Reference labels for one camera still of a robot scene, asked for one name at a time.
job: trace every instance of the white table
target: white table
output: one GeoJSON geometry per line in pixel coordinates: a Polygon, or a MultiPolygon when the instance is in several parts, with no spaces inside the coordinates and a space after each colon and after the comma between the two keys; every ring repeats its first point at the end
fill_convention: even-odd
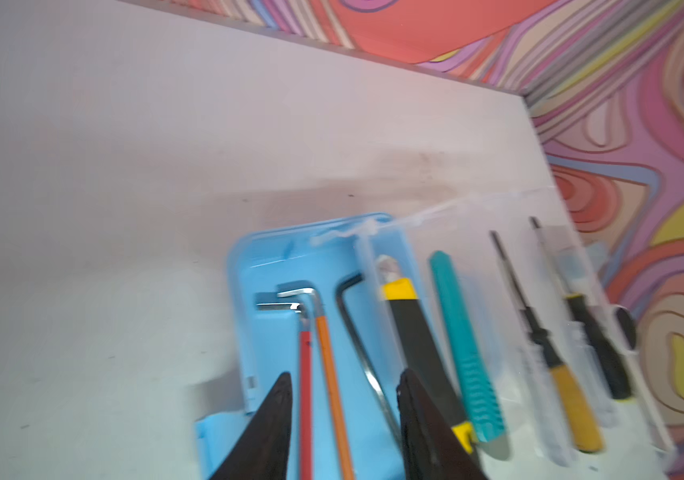
{"type": "Polygon", "coordinates": [[[0,1],[0,479],[199,478],[253,230],[552,184],[520,98],[115,0],[0,1]]]}

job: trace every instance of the screwdriver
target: screwdriver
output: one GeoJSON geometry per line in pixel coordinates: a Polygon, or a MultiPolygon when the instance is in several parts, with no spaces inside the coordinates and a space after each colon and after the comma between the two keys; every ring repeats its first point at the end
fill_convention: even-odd
{"type": "Polygon", "coordinates": [[[550,372],[553,382],[556,384],[558,395],[561,398],[563,410],[566,413],[568,427],[571,429],[574,444],[577,450],[584,453],[597,453],[603,449],[603,438],[598,430],[596,418],[585,399],[585,394],[579,388],[572,371],[561,360],[556,348],[549,339],[550,332],[539,325],[536,313],[526,302],[520,284],[516,279],[516,273],[512,269],[507,253],[501,245],[499,235],[491,232],[491,239],[494,242],[496,251],[501,258],[501,264],[507,273],[507,278],[511,285],[512,296],[516,306],[529,326],[529,339],[542,348],[542,356],[550,372]]]}
{"type": "Polygon", "coordinates": [[[547,259],[549,270],[553,273],[553,280],[558,287],[559,293],[566,301],[572,320],[580,322],[585,329],[587,341],[596,351],[598,363],[601,364],[603,376],[606,378],[608,389],[611,391],[612,398],[615,400],[626,400],[632,397],[632,388],[628,378],[625,364],[619,356],[611,341],[606,338],[603,329],[598,325],[596,318],[590,313],[587,307],[587,300],[584,294],[575,292],[569,286],[566,277],[558,269],[555,260],[550,255],[545,235],[542,233],[542,226],[535,216],[529,217],[532,227],[539,239],[539,246],[547,259]]]}

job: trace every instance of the colorful patterned fabric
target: colorful patterned fabric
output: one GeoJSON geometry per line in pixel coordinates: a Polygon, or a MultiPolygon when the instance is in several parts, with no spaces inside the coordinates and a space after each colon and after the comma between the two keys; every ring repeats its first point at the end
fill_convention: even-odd
{"type": "Polygon", "coordinates": [[[684,0],[175,3],[524,94],[584,241],[608,246],[684,480],[684,0]]]}

